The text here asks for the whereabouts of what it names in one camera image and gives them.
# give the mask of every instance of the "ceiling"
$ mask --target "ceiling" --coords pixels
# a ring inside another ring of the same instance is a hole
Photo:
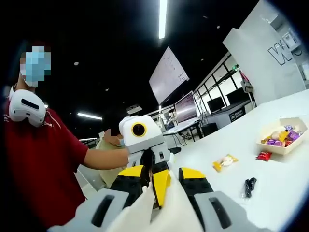
[[[224,56],[223,39],[257,2],[168,0],[162,40],[159,0],[83,2],[71,9],[52,6],[22,19],[31,26],[21,27],[20,21],[12,25],[17,30],[10,44],[18,46],[27,39],[51,47],[51,76],[39,83],[36,93],[78,138],[97,137],[101,122],[79,117],[78,112],[102,116],[110,106],[133,104],[142,107],[140,114],[158,109],[148,81],[167,46],[190,78],[165,102],[173,104],[194,90]]]

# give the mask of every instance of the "computer monitor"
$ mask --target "computer monitor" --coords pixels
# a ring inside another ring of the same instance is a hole
[[[221,108],[225,106],[221,97],[212,99],[208,101],[207,104],[212,113],[217,110],[221,110]]]
[[[246,100],[250,100],[249,95],[243,91],[242,88],[238,88],[235,91],[226,95],[230,104],[235,104],[239,102],[244,102]]]
[[[197,117],[197,109],[193,97],[193,92],[188,93],[175,103],[178,123]]]

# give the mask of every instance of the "red shirt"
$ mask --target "red shirt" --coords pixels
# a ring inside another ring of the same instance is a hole
[[[84,162],[88,147],[48,109],[38,128],[25,119],[11,121],[7,101],[4,114],[8,165],[17,189],[33,213],[49,228],[75,216],[84,201],[74,172]]]

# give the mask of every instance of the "computer screen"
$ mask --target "computer screen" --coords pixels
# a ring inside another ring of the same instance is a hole
[[[175,103],[178,123],[197,117],[193,93],[190,92]]]
[[[224,102],[221,97],[212,99],[211,101],[208,101],[207,104],[211,112],[221,110],[221,108],[224,107]]]
[[[149,80],[149,84],[156,100],[161,104],[175,89],[188,79],[180,62],[171,49],[167,47]]]
[[[235,104],[239,102],[244,102],[246,100],[250,100],[249,95],[243,91],[242,88],[238,88],[235,91],[226,95],[230,104]]]

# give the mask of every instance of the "ceiling light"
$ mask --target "ceiling light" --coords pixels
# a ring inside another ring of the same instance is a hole
[[[88,140],[93,140],[93,139],[97,139],[97,138],[80,139],[79,141],[88,141]]]
[[[93,116],[93,115],[87,115],[87,114],[83,114],[83,113],[78,113],[78,116],[82,116],[82,117],[88,117],[88,118],[93,118],[93,119],[98,119],[98,120],[102,120],[101,117],[97,117],[97,116]]]
[[[163,39],[165,37],[167,7],[168,7],[168,0],[160,0],[159,39]]]

